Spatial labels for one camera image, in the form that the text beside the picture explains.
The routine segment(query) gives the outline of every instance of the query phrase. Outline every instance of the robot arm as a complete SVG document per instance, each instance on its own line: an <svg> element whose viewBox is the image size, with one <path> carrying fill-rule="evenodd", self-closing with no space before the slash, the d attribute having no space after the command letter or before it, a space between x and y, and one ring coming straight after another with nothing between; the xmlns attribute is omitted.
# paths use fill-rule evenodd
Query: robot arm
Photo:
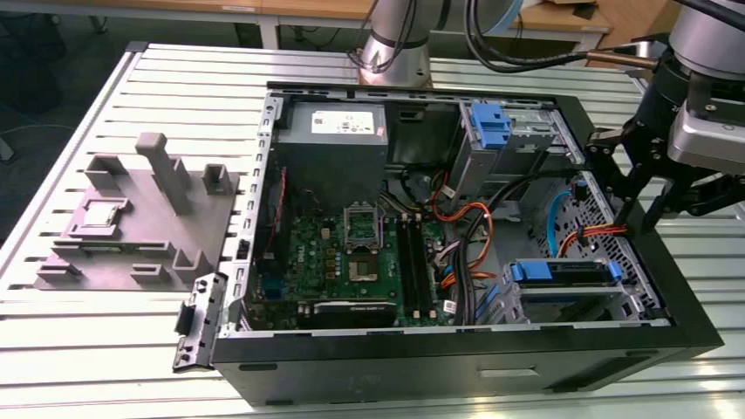
<svg viewBox="0 0 745 419"><path fill-rule="evenodd" d="M643 220L649 230L662 217L683 211L702 216L745 200L745 0L675 1L684 7L656 63L603 51L535 59L505 56L483 41L481 28L505 20L521 0L375 0L365 19L371 34L363 52L350 52L349 58L366 84L425 86L427 34L446 28L465 30L473 55L495 72L525 72L578 59L652 68L635 115L621 130L595 133L585 148L602 188L623 202L615 223L625 223L650 179L667 179ZM511 66L493 64L479 50ZM619 145L631 162L626 175L611 158Z"/></svg>
<svg viewBox="0 0 745 419"><path fill-rule="evenodd" d="M745 3L715 3L745 15ZM643 230L682 211L702 216L745 200L743 45L745 31L683 8L639 110L618 132L595 133L585 148L598 182L623 201L617 223L651 177L667 185ZM630 159L627 175L611 160L619 144Z"/></svg>

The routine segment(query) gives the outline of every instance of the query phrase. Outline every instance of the white table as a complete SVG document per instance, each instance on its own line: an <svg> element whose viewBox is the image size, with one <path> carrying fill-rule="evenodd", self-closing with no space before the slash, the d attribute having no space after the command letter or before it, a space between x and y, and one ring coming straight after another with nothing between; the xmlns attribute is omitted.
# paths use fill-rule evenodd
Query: white table
<svg viewBox="0 0 745 419"><path fill-rule="evenodd" d="M435 88L574 95L595 125L610 128L630 117L639 100L637 85L605 69L565 67L497 75L473 62L447 59L434 59L431 69ZM170 373L182 292L31 289L39 259L89 185L78 171L90 153L133 155L135 135L159 131L170 139L169 153L182 156L186 165L209 161L249 172L269 79L347 84L354 83L354 69L343 55L333 53L175 45L125 53L0 250L0 417L281 412L302 418L732 419L745 414L745 228L734 209L703 218L663 220L656 229L726 346L694 361L652 367L589 394L253 410L217 373ZM645 205L659 188L654 183L645 189ZM227 238L225 254L233 253Z"/></svg>

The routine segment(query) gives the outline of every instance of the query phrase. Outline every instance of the cable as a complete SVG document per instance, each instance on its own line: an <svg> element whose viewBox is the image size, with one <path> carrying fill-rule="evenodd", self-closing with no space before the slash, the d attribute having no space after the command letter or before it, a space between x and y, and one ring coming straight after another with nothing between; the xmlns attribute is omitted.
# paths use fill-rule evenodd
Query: cable
<svg viewBox="0 0 745 419"><path fill-rule="evenodd" d="M586 52L569 52L566 54L559 54L559 55L555 55L553 57L545 57L545 58L510 57L509 55L503 54L497 49L494 49L486 43L486 40L483 39L483 36L482 36L482 33L481 33L481 26L478 24L478 17L477 17L478 0L467 0L466 1L466 9L467 9L467 19L470 20L470 24L473 26L473 32L470 32L470 33L473 33L473 36L475 38L475 41L478 42L478 45L505 63L513 64L513 65L545 65L545 64L547 64L547 66L553 66L553 65L562 65L562 64L570 63L573 61L578 61L581 59L586 59Z"/></svg>
<svg viewBox="0 0 745 419"><path fill-rule="evenodd" d="M493 197L489 199L489 202L486 204L486 210L489 211L489 214L491 214L491 212L499 207L501 203L507 199L507 197L511 195L511 193L518 190L525 184L535 181L537 179L542 179L546 177L567 177L567 176L573 176L577 174L578 169L577 168L570 168L570 169L559 169L559 170L543 170L543 171L538 171L535 173L523 175L521 177L518 177L517 179L511 180L510 182L507 182L497 191L497 193L493 195ZM467 271L467 269L462 269L462 266L467 265L466 258L467 258L467 241L470 239L470 237L473 236L473 234L475 233L475 231L478 230L478 225L481 224L482 219L479 217L474 218L470 222L470 225L467 227L467 230L465 232L465 236L463 238L461 238L458 247L455 248L455 250L453 251L453 253L450 254L450 265L453 266L453 270L454 270L454 275L455 275L455 284L458 284L458 294L457 294L457 305L459 307L459 305L462 304L467 304L467 306L463 309L463 313L462 313L462 318L459 318L461 323L458 324L463 324L463 325L470 325L474 323L474 318L473 318L473 314L466 310L466 308L469 306L474 306L474 292L473 293L467 293L466 288L473 291L473 281L470 280L470 273Z"/></svg>
<svg viewBox="0 0 745 419"><path fill-rule="evenodd" d="M14 133L15 131L21 131L22 129L26 129L26 128L65 128L65 129L69 129L70 131L75 130L75 128L67 127L66 125L53 125L53 124L23 125L22 127L15 127L15 128L7 129L6 131L1 132L0 135Z"/></svg>
<svg viewBox="0 0 745 419"><path fill-rule="evenodd" d="M370 20L370 16L373 14L377 3L378 3L377 0L371 3L370 9L369 9L367 14L365 16L365 19L362 21L362 27L359 28L359 30L363 30L363 27ZM362 62L362 59L359 58L359 55L357 54L357 51L350 50L349 52L346 52L346 57L349 58L349 60L353 62L353 64L357 67L367 70L373 74L379 74L379 73L387 71L387 69L393 65L393 61L395 60L395 58L398 57L398 55L399 55L399 53L403 49L403 44L409 41L409 35L410 35L410 31L411 31L413 26L414 26L415 15L417 15L417 0L409 0L409 5L406 6L406 14L403 15L402 25L401 25L399 32L398 32L398 38L395 39L395 44L393 45L393 54L378 65L370 65L369 63ZM358 42L359 42L359 35L357 35L357 41L355 41L357 45L358 45Z"/></svg>
<svg viewBox="0 0 745 419"><path fill-rule="evenodd" d="M271 222L271 231L269 232L269 240L266 240L266 246L263 247L263 251L261 255L255 258L253 262L257 262L262 259L263 253L271 248L271 242L274 239L274 234L277 232L277 224L281 221L281 207L283 204L283 193L287 188L287 168L281 168L281 192L279 192L279 203L277 204L277 209L274 211L274 219Z"/></svg>
<svg viewBox="0 0 745 419"><path fill-rule="evenodd" d="M625 225L615 225L613 223L593 225L590 227L583 228L582 237L591 237L598 236L601 234L617 234L625 233L627 231L627 227ZM557 258L562 258L566 252L569 251L569 246L577 240L578 231L571 232L563 242L561 242L561 246L558 247Z"/></svg>
<svg viewBox="0 0 745 419"><path fill-rule="evenodd" d="M305 35L302 35L302 32L314 32L314 31L302 31L301 26L290 26L289 28L291 29L294 34L298 36L299 41L305 41L310 45L313 45L313 48L315 48L315 51L322 51L322 49L326 48L330 45L331 42L334 42L335 36L338 35L338 32L341 31L341 28L335 28L334 34L327 39L327 41L323 44L318 45L309 38L306 38Z"/></svg>
<svg viewBox="0 0 745 419"><path fill-rule="evenodd" d="M519 41L522 40L522 30L525 29L525 24L522 23L522 13L517 14L517 31L514 33L514 38L510 42L510 54L518 50Z"/></svg>
<svg viewBox="0 0 745 419"><path fill-rule="evenodd" d="M547 207L547 219L546 219L546 242L547 242L547 252L550 253L550 257L554 258L558 253L558 244L557 244L557 229L554 228L554 223L557 222L557 211L558 211L558 204L561 203L565 196L569 196L571 193L567 190L563 190L554 196L553 201L550 202L550 206Z"/></svg>
<svg viewBox="0 0 745 419"><path fill-rule="evenodd" d="M485 42L481 29L478 27L478 19L475 16L477 10L477 0L466 0L463 7L463 27L465 27L465 42L467 44L467 49L474 55L478 62L493 72L502 73L515 73L527 72L541 68L551 67L554 65L562 65L581 59L586 59L586 52L571 52L567 54L557 55L547 58L514 58L502 54L494 50ZM486 50L505 63L513 64L515 66L502 66L491 64L482 56L475 44L473 43L473 38Z"/></svg>
<svg viewBox="0 0 745 419"><path fill-rule="evenodd" d="M381 190L381 198L387 202L390 206L393 206L399 212L405 212L407 214L413 214L418 211L418 208L410 207L403 204L399 199L386 190Z"/></svg>
<svg viewBox="0 0 745 419"><path fill-rule="evenodd" d="M675 0L683 6L699 11L719 22L745 32L745 15L708 0Z"/></svg>
<svg viewBox="0 0 745 419"><path fill-rule="evenodd" d="M399 188L403 189L403 194L406 194L407 199L415 205L417 211L427 213L427 210L423 207L423 203L417 200L413 191L406 184L406 179L409 179L409 175L406 174L406 170L399 173Z"/></svg>

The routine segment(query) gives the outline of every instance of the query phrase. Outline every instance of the black cable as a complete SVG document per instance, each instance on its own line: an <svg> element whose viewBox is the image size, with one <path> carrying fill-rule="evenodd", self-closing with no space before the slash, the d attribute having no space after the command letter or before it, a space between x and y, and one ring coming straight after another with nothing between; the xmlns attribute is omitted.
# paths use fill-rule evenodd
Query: black cable
<svg viewBox="0 0 745 419"><path fill-rule="evenodd" d="M331 35L331 37L327 39L327 41L323 44L321 44L315 47L318 51L321 51L322 48L326 48L330 45L330 43L334 42L335 36L338 35L339 31L341 31L341 28L335 28L335 32Z"/></svg>
<svg viewBox="0 0 745 419"><path fill-rule="evenodd" d="M334 42L335 36L338 35L338 32L341 31L341 28L335 28L334 34L331 35L330 39L323 44L318 45L310 39L307 39L305 37L305 35L302 34L302 27L301 26L290 26L289 28L291 29L294 34L298 36L299 42L302 42L302 41L307 42L310 45L313 45L313 48L315 48L315 51L322 51L322 49L326 48L330 45L331 42Z"/></svg>
<svg viewBox="0 0 745 419"><path fill-rule="evenodd" d="M317 31L319 29L319 26L315 26L313 29L305 29L305 26L297 26L299 28L301 31L303 31L305 33L313 33L314 31Z"/></svg>
<svg viewBox="0 0 745 419"><path fill-rule="evenodd" d="M522 13L517 13L517 32L514 38L510 42L510 54L514 54L519 47L519 41L522 40L522 30L525 29L525 24L522 23Z"/></svg>
<svg viewBox="0 0 745 419"><path fill-rule="evenodd" d="M675 0L683 6L699 11L706 16L712 17L719 22L726 23L732 28L745 32L745 15L732 9L716 4L708 0Z"/></svg>
<svg viewBox="0 0 745 419"><path fill-rule="evenodd" d="M470 53L473 54L478 62L482 64L482 66L486 67L493 72L513 74L515 72L529 72L530 70L538 70L541 68L546 68L550 66L550 65L505 66L505 65L491 64L486 60L486 58L483 58L481 52L478 51L478 48L475 47L475 44L473 43L473 39L471 39L473 29L470 25L470 19L467 17L467 7L463 7L463 27L465 27L465 44L467 45L467 49L470 50Z"/></svg>
<svg viewBox="0 0 745 419"><path fill-rule="evenodd" d="M578 168L567 168L559 170L543 170L535 173L523 175L514 179L513 181L507 182L497 191L497 193L491 196L486 203L486 207L489 208L489 212L494 212L494 210L499 207L501 203L510 197L511 193L518 190L523 185L535 181L537 179L543 179L547 177L569 177L577 174ZM474 323L474 313L469 311L469 308L475 305L474 299L474 288L473 288L473 281L470 278L470 272L467 270L467 243L470 241L470 237L478 230L478 225L483 220L482 216L475 217L469 226L467 230L461 237L461 243L458 244L455 250L450 254L450 265L453 266L453 273L455 275L455 283L463 284L463 291L459 292L458 287L458 295L457 295L457 305L463 305L463 318L462 318L462 325L471 325Z"/></svg>
<svg viewBox="0 0 745 419"><path fill-rule="evenodd" d="M359 33L357 34L357 40L354 42L355 45L359 44L359 38L361 38L362 30L363 30L363 27L370 20L370 16L373 14L374 7L377 6L377 3L378 3L377 0L371 3L370 9L369 9L367 14L363 18L362 26L359 28ZM362 62L362 59L359 58L359 55L357 54L355 47L354 47L354 50L350 50L349 52L346 52L346 57L349 58L349 60L353 62L353 64L357 67L366 69L373 74L379 74L379 73L387 71L387 69L393 65L393 61L395 60L401 51L403 50L403 44L409 41L409 35L410 35L410 31L411 31L413 26L414 26L415 15L417 15L417 0L409 0L409 5L406 6L406 14L403 15L402 25L401 25L399 32L398 32L398 38L395 39L395 44L393 45L393 54L390 55L390 58L387 58L378 65L370 66L367 63Z"/></svg>
<svg viewBox="0 0 745 419"><path fill-rule="evenodd" d="M554 57L545 58L515 58L497 51L487 43L482 37L481 27L478 25L477 17L478 0L466 0L465 11L463 11L463 21L465 21L465 41L467 47L471 50L473 55L478 61L483 64L487 62L478 52L475 46L473 45L471 36L474 37L478 45L493 54L499 61L507 64L517 65L518 67L503 67L489 63L483 64L486 68L495 72L525 72L529 70L537 70L538 68L551 67L554 65L562 65L581 59L586 59L586 52L569 52L567 54L555 55Z"/></svg>

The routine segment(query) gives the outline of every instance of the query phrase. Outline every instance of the wire bundle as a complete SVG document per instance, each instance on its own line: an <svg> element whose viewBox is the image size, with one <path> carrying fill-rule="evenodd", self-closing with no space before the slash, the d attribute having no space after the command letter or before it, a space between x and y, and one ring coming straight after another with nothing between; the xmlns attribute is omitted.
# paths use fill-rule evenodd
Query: wire bundle
<svg viewBox="0 0 745 419"><path fill-rule="evenodd" d="M618 234L618 233L625 233L626 231L629 231L629 229L625 225L615 225L613 223L599 224L599 225L593 225L590 227L585 227L582 237L599 236L601 234ZM563 242L561 242L561 246L558 246L557 258L562 258L566 255L566 252L569 251L569 246L571 246L571 243L577 241L578 238L579 238L578 231L573 231L569 234L569 236L566 236Z"/></svg>
<svg viewBox="0 0 745 419"><path fill-rule="evenodd" d="M537 70L541 68L547 68L554 65L562 65L581 59L586 59L587 52L570 52L567 54L555 55L554 57L546 58L515 58L503 54L495 50L483 39L481 27L478 25L477 18L478 10L478 0L465 0L463 6L463 27L465 27L465 43L467 44L467 49L470 50L473 56L478 62L493 72L501 73L515 73L527 72L530 70ZM506 65L494 65L483 57L481 49L486 50L499 61L503 61Z"/></svg>
<svg viewBox="0 0 745 419"><path fill-rule="evenodd" d="M362 20L362 26L359 27L359 33L357 34L357 40L354 42L355 45L359 44L359 39L363 33L363 27L370 22L370 16L373 15L374 8L377 7L378 0L371 2L370 9L367 10L367 14ZM401 25L398 38L395 39L395 44L393 45L393 54L390 57L382 61L379 64L371 65L370 63L365 63L357 50L350 50L346 52L346 57L354 63L354 65L373 74L379 74L386 72L390 66L393 65L393 61L398 57L401 51L403 51L403 45L409 42L409 35L410 31L414 27L414 18L417 15L417 0L409 0L409 5L406 6L406 14L403 15L403 24Z"/></svg>
<svg viewBox="0 0 745 419"><path fill-rule="evenodd" d="M486 203L486 210L489 214L499 207L501 203L510 197L510 195L519 190L525 185L537 179L547 177L569 177L575 175L577 169L559 169L543 170L535 173L523 175L507 182L489 199ZM453 274L455 276L457 285L457 308L455 308L455 324L471 325L474 323L474 309L475 309L475 294L473 289L471 273L467 269L467 243L470 237L475 234L478 226L482 223L482 218L477 217L471 220L465 236L459 240L459 244L450 255L450 265L453 266Z"/></svg>
<svg viewBox="0 0 745 419"><path fill-rule="evenodd" d="M434 192L434 195L431 196L431 199L430 199L430 201L433 202L431 212L433 212L434 217L437 218L437 220L439 220L443 223L454 223L457 220L463 218L463 216L471 210L479 210L482 212L482 218L486 220L486 225L489 226L489 234L486 235L486 241L483 242L483 247L481 249L481 252L478 253L478 257L475 258L475 260L473 260L471 262L467 263L467 269L473 271L481 265L482 261L486 259L486 254L489 253L489 246L491 245L491 236L493 236L491 212L489 211L489 207L486 207L486 205L483 203L467 203L450 216L439 213L439 211L437 209L435 202L437 202L437 197L439 195L439 192L442 191L442 188L445 187L445 184L446 184L447 174L442 173L442 172L437 173L437 175L431 179L433 183L434 183L434 180L438 179L439 176L442 176L442 183L439 184L439 187L437 188L437 191ZM473 277L474 278L495 278L495 275L485 273L485 272L475 272L474 271L473 272ZM442 288L447 288L454 283L455 283L455 273L450 272L439 285L441 285Z"/></svg>
<svg viewBox="0 0 745 419"><path fill-rule="evenodd" d="M277 209L274 211L274 219L271 222L271 231L269 233L269 240L266 240L266 247L263 247L263 251L261 255L258 255L258 257L255 258L255 261L261 260L261 258L263 257L263 253L266 253L266 251L269 251L269 249L271 248L271 242L277 232L277 225L279 224L279 220L281 220L281 207L283 206L283 196L285 196L286 188L287 188L287 168L281 168L279 203L277 204Z"/></svg>

